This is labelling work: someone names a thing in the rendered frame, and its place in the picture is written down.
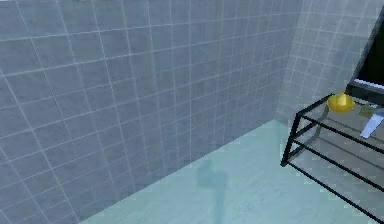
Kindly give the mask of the dark window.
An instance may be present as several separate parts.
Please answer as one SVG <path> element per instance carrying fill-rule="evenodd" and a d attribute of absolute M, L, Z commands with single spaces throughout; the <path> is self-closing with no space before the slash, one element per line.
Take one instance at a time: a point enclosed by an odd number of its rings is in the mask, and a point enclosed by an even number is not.
<path fill-rule="evenodd" d="M 345 93 L 384 106 L 384 6 Z"/>

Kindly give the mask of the yellow bowl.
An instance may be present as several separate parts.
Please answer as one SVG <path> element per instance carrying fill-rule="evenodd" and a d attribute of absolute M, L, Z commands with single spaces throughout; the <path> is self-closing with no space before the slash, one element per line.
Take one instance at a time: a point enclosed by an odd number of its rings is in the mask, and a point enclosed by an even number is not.
<path fill-rule="evenodd" d="M 333 112 L 346 113 L 354 108 L 355 102 L 349 95 L 345 93 L 339 93 L 334 94 L 328 98 L 327 106 Z"/>

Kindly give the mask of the pale blue flat strip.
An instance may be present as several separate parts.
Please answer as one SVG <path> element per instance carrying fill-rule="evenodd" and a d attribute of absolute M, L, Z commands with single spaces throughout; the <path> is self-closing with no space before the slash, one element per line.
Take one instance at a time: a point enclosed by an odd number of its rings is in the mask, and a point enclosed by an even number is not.
<path fill-rule="evenodd" d="M 360 136 L 363 138 L 369 138 L 370 135 L 377 129 L 377 127 L 384 120 L 384 109 L 377 110 L 369 119 Z"/>

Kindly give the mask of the black frame glass shelf table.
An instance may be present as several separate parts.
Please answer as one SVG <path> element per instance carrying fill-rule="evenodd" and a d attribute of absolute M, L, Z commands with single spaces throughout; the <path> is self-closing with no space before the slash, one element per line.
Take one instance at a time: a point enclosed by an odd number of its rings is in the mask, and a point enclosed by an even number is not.
<path fill-rule="evenodd" d="M 384 224 L 384 122 L 364 138 L 368 123 L 357 103 L 331 111 L 324 98 L 298 111 L 281 159 L 347 205 Z"/>

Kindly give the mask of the olive green flat piece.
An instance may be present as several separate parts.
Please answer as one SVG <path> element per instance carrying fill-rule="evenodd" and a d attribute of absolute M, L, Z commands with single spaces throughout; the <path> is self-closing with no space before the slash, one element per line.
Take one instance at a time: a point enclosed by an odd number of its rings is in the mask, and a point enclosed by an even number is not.
<path fill-rule="evenodd" d="M 377 109 L 372 108 L 371 106 L 362 106 L 359 115 L 365 118 L 371 118 L 376 111 Z"/>

